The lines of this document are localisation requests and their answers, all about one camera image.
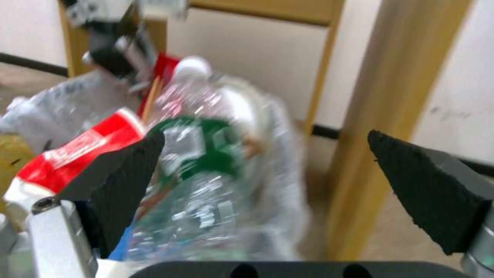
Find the clear plastic bottle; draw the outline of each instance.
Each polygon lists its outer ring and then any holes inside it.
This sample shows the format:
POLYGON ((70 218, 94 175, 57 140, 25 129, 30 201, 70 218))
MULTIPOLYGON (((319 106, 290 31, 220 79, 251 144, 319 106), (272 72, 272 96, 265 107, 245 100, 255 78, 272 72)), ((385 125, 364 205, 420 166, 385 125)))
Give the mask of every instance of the clear plastic bottle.
POLYGON ((159 188, 141 204, 146 212, 138 212, 126 260, 142 268, 166 260, 245 259, 246 242, 237 237, 250 194, 236 129, 222 119, 179 116, 150 132, 165 135, 159 188))
POLYGON ((204 172, 174 189, 134 228, 127 260, 138 268, 168 260, 242 260, 236 240, 245 210, 240 184, 231 176, 204 172))

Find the black foam pad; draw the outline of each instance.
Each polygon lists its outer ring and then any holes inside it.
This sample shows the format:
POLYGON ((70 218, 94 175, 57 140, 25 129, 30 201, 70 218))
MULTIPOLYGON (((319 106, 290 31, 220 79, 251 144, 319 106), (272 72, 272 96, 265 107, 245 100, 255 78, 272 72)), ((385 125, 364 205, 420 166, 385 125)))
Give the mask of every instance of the black foam pad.
POLYGON ((494 186, 451 155, 378 131, 370 149, 398 199, 446 255, 465 252, 494 198, 494 186))
POLYGON ((124 149, 101 154, 57 195, 75 203, 101 258, 108 257, 130 225, 164 143, 162 133, 150 133, 124 149))

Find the yellow object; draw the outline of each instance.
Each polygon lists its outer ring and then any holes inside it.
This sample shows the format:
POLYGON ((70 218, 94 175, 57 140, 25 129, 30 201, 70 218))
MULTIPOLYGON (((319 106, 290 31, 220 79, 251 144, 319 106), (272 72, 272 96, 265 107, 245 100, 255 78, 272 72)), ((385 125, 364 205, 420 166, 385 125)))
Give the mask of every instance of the yellow object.
MULTIPOLYGON (((0 196, 5 194, 17 172, 34 156, 20 136, 0 135, 0 196)), ((0 200, 0 213, 5 213, 3 200, 0 200)))

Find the hole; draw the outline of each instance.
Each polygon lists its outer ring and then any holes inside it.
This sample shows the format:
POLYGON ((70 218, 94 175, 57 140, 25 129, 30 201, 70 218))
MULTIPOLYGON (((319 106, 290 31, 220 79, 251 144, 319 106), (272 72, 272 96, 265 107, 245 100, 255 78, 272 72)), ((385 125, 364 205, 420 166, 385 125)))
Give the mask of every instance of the hole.
POLYGON ((241 264, 232 270, 230 278, 259 278, 259 275, 255 267, 248 264, 241 264))
POLYGON ((343 278, 372 278, 372 275, 365 267, 351 264, 343 270, 343 278))
POLYGON ((14 166, 14 165, 15 165, 15 164, 17 164, 17 162, 19 162, 19 161, 21 161, 21 159, 20 159, 20 158, 18 158, 18 159, 16 159, 16 160, 12 161, 12 162, 10 163, 10 165, 11 165, 11 166, 14 166))

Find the screw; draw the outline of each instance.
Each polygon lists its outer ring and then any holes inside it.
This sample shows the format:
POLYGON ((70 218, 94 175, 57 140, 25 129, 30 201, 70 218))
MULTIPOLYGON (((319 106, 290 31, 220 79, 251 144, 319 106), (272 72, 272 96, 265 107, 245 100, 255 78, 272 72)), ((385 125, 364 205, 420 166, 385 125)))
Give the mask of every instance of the screw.
POLYGON ((38 200, 34 205, 31 207, 31 212, 36 215, 41 212, 45 212, 47 210, 50 210, 54 207, 57 207, 60 205, 60 201, 55 199, 54 197, 47 197, 38 200))

